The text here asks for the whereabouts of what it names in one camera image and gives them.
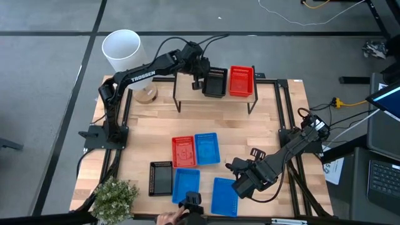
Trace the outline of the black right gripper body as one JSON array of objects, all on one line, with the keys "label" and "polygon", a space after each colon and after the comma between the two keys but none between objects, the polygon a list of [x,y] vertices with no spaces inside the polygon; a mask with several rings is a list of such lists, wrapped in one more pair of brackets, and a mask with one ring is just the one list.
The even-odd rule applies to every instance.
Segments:
[{"label": "black right gripper body", "polygon": [[258,148],[252,148],[250,152],[254,156],[253,160],[247,160],[246,176],[252,182],[253,188],[268,188],[276,182],[278,152],[267,155]]}]

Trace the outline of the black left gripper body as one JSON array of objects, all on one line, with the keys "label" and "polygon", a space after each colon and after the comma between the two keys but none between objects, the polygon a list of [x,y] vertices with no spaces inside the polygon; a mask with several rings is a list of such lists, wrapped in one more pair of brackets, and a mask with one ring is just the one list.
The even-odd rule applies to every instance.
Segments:
[{"label": "black left gripper body", "polygon": [[184,66],[180,69],[183,74],[193,76],[192,90],[199,90],[204,87],[204,79],[210,71],[210,61],[203,56],[203,49],[196,42],[189,41],[181,51]]}]

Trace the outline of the black plastic basket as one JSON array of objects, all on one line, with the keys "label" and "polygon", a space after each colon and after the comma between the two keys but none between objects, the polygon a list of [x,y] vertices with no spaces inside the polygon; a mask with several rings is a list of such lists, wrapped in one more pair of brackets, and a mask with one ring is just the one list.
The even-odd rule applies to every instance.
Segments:
[{"label": "black plastic basket", "polygon": [[210,98],[223,98],[226,95],[227,78],[226,68],[211,67],[204,78],[202,93]]},{"label": "black plastic basket", "polygon": [[151,162],[149,167],[150,197],[171,196],[173,193],[173,162]]}]

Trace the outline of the blue plastic basket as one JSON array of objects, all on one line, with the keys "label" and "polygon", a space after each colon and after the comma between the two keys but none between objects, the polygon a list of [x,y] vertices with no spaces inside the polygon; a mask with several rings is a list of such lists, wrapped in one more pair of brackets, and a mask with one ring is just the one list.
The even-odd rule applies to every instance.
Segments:
[{"label": "blue plastic basket", "polygon": [[188,191],[198,192],[200,182],[200,170],[177,168],[174,186],[172,190],[172,202],[178,204]]},{"label": "blue plastic basket", "polygon": [[200,166],[221,162],[218,136],[215,132],[195,134],[196,161]]},{"label": "blue plastic basket", "polygon": [[232,188],[233,183],[232,179],[214,178],[211,213],[233,218],[238,216],[238,195]]}]

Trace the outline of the red plastic basket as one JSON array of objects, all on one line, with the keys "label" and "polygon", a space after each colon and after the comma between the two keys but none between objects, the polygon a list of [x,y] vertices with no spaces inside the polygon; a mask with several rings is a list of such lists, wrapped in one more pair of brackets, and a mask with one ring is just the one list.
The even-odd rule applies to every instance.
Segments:
[{"label": "red plastic basket", "polygon": [[193,168],[197,166],[194,136],[172,138],[173,168]]},{"label": "red plastic basket", "polygon": [[229,94],[247,98],[253,93],[254,69],[247,66],[231,66],[229,70]]}]

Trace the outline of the white paper sheet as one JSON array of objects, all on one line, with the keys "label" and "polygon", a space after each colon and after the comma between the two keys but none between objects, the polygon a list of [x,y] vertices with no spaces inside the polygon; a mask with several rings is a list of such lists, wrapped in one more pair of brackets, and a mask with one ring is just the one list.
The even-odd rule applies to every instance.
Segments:
[{"label": "white paper sheet", "polygon": [[344,158],[337,159],[323,165],[325,180],[331,184],[338,185],[343,168]]}]

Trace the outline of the person's hand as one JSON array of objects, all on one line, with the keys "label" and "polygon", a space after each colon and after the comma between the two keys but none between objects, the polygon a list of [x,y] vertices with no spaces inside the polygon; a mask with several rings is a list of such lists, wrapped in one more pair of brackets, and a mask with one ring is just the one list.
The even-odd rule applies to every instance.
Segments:
[{"label": "person's hand", "polygon": [[156,218],[156,225],[177,225],[181,220],[184,213],[188,210],[180,207],[174,212],[163,212]]}]

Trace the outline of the dark grey office desk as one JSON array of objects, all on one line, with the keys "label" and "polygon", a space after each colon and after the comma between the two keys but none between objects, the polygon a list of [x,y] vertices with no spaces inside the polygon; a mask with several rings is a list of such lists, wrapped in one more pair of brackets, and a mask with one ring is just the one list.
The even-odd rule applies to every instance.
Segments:
[{"label": "dark grey office desk", "polygon": [[[378,83],[386,84],[382,74],[371,76],[370,95],[378,90]],[[369,103],[376,113],[368,121],[367,145],[375,153],[400,161],[400,122]]]},{"label": "dark grey office desk", "polygon": [[354,149],[354,176],[349,217],[354,221],[400,225],[400,216],[371,203],[367,199],[368,168],[369,161],[372,159],[400,165],[400,161],[368,149],[361,147]]}]

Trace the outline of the black computer keyboard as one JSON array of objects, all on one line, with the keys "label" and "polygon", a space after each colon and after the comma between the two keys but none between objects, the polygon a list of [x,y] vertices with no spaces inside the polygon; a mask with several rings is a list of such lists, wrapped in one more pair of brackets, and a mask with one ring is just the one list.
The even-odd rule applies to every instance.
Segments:
[{"label": "black computer keyboard", "polygon": [[370,160],[367,199],[395,214],[400,214],[400,165]]}]

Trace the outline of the green white potted plant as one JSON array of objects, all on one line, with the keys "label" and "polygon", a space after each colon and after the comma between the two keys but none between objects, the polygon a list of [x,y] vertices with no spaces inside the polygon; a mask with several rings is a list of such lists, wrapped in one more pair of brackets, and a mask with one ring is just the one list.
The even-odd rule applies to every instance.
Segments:
[{"label": "green white potted plant", "polygon": [[140,195],[139,188],[130,180],[110,177],[94,190],[91,215],[104,225],[117,225],[131,217],[133,202]]}]

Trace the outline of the computer monitor blue screen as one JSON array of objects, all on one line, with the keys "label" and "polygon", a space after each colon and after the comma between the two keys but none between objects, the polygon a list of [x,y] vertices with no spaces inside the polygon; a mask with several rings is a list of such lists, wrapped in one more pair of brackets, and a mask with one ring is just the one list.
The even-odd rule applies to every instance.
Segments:
[{"label": "computer monitor blue screen", "polygon": [[400,81],[392,84],[378,83],[378,90],[366,101],[400,122]]}]

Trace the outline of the person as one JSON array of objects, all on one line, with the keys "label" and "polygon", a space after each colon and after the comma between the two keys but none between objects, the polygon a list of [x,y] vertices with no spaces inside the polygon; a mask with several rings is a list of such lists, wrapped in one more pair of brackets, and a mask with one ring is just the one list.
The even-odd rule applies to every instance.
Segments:
[{"label": "person", "polygon": [[394,62],[381,71],[382,79],[386,84],[400,81],[400,35],[389,38],[384,42],[387,49],[386,59],[394,58]]}]

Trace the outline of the black metal table leg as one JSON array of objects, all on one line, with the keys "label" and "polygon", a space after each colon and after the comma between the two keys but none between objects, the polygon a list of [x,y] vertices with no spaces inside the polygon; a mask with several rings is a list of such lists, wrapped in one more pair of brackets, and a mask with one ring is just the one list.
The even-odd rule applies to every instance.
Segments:
[{"label": "black metal table leg", "polygon": [[384,38],[400,35],[400,0],[365,0],[365,3]]}]

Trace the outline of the dark furniture foot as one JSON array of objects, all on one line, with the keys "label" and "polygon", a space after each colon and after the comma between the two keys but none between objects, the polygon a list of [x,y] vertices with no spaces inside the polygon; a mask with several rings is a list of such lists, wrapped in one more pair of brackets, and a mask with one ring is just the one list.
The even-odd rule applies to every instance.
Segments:
[{"label": "dark furniture foot", "polygon": [[10,141],[8,139],[4,139],[0,137],[0,149],[1,148],[11,148],[15,150],[22,150],[23,149],[22,144],[18,144],[16,142]]}]

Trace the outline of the white frame label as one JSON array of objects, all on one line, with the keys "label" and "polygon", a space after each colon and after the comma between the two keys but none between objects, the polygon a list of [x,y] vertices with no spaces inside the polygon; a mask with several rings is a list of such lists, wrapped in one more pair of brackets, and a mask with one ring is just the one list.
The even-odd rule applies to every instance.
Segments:
[{"label": "white frame label", "polygon": [[308,225],[308,222],[298,219],[272,218],[271,225]]}]

